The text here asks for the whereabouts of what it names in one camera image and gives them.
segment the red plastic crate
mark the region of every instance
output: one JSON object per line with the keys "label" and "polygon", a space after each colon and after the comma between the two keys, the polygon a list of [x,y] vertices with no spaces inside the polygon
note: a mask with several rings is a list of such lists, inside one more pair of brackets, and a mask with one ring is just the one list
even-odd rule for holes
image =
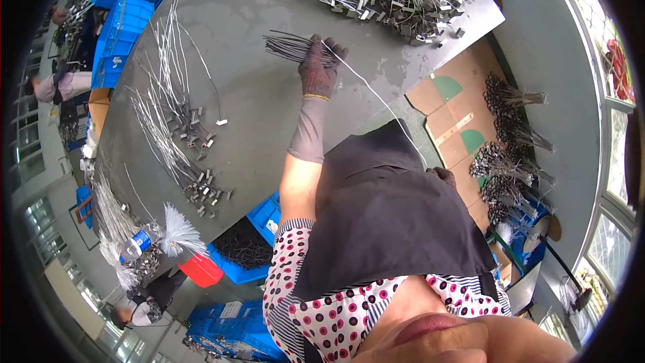
{"label": "red plastic crate", "polygon": [[213,286],[224,275],[224,272],[210,258],[199,255],[195,255],[185,264],[177,266],[199,287]]}

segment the plastic bottle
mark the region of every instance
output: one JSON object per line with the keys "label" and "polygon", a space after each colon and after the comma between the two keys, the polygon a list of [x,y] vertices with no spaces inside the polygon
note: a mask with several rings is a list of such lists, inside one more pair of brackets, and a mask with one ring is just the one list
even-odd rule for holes
{"label": "plastic bottle", "polygon": [[129,243],[126,243],[121,252],[119,260],[122,264],[139,259],[152,244],[161,238],[162,232],[156,224],[145,224],[140,232],[132,236]]}

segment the workbench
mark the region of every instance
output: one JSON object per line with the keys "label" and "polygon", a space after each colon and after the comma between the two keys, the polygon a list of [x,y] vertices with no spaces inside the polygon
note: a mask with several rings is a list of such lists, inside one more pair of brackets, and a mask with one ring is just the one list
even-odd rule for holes
{"label": "workbench", "polygon": [[[104,123],[97,167],[106,171],[114,195],[148,221],[126,175],[127,165],[136,191],[158,222],[164,221],[163,204],[169,202],[188,217],[206,243],[278,189],[297,125],[302,96],[297,64],[266,53],[262,35],[275,29],[300,36],[333,36],[349,47],[348,64],[389,103],[504,21],[493,0],[471,0],[465,4],[466,13],[452,22],[455,30],[465,30],[462,38],[447,29],[441,48],[413,47],[392,28],[347,18],[315,0],[179,0],[179,22],[199,46],[219,92],[221,118],[228,120],[226,125],[215,125],[215,90],[197,51],[185,42],[191,107],[204,107],[201,124],[217,134],[208,156],[198,163],[213,167],[221,185],[235,189],[231,200],[215,207],[217,217],[208,218],[199,217],[196,204],[186,203],[181,188],[154,157],[135,117],[132,92],[126,88],[147,91],[149,76],[137,59],[147,65],[147,54],[153,69],[158,68],[150,26],[165,22],[172,1],[159,6],[125,65]],[[341,66],[325,124],[325,151],[384,108],[358,77]],[[196,159],[197,153],[185,143],[180,148]],[[159,272],[188,259],[186,254],[164,262]]]}

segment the lips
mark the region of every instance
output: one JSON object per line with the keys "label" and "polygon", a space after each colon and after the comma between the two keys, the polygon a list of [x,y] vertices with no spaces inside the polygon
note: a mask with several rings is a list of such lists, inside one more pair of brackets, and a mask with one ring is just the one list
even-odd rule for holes
{"label": "lips", "polygon": [[411,342],[415,339],[435,331],[442,331],[452,327],[463,325],[462,320],[457,319],[448,314],[428,314],[420,317],[413,322],[410,322],[399,335],[394,338],[392,347],[396,348],[399,345]]}

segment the polka dot shirt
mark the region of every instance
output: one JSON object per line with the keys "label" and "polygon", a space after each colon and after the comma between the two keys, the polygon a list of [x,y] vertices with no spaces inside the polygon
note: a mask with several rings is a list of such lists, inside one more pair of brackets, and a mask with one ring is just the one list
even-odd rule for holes
{"label": "polka dot shirt", "polygon": [[[310,220],[294,219],[278,228],[264,290],[264,321],[275,344],[293,363],[304,362],[305,339],[324,362],[349,362],[407,276],[339,289],[318,300],[292,296],[312,227]],[[428,274],[426,280],[448,313],[460,317],[511,315],[508,296],[499,284],[496,302],[480,293],[477,277]]]}

